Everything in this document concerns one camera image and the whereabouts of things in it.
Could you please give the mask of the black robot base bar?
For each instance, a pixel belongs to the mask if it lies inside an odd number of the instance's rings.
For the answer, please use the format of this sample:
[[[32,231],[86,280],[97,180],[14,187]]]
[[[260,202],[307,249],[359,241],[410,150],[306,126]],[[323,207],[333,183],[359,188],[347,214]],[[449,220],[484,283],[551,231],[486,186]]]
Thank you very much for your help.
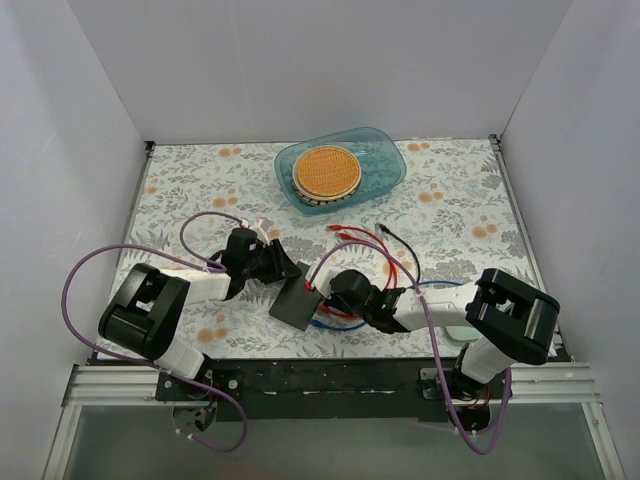
[[[430,358],[207,360],[197,380],[250,420],[399,418],[446,422]]]

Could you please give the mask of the black network switch box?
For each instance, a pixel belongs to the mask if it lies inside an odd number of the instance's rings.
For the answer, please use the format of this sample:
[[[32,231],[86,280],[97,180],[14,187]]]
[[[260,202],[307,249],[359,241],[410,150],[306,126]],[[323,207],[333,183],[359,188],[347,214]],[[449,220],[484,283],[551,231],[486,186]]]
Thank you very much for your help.
[[[287,279],[272,306],[269,316],[302,332],[309,327],[321,301],[321,295],[305,287],[309,266],[298,262],[301,274]]]

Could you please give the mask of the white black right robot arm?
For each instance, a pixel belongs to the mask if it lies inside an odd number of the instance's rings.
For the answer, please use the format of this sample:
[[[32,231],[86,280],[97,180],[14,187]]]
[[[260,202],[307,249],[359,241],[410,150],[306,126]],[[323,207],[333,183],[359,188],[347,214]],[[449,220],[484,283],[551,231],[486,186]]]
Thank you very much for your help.
[[[430,325],[474,328],[480,338],[466,344],[445,372],[457,398],[479,395],[515,363],[545,364],[560,312],[557,300],[495,268],[474,282],[422,294],[413,287],[380,289],[353,269],[323,269],[309,274],[307,283],[331,306],[386,334]]]

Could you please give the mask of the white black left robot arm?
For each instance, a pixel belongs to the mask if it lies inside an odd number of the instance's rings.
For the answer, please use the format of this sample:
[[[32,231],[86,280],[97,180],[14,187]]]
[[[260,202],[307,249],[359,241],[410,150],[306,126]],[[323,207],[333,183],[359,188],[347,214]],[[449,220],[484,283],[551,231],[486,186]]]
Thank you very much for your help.
[[[193,400],[205,398],[213,386],[203,369],[205,356],[176,336],[183,308],[207,301],[227,301],[248,280],[271,284],[301,276],[281,243],[258,229],[235,228],[224,250],[211,258],[214,266],[182,270],[134,265],[98,324],[99,335],[179,375],[178,387]]]

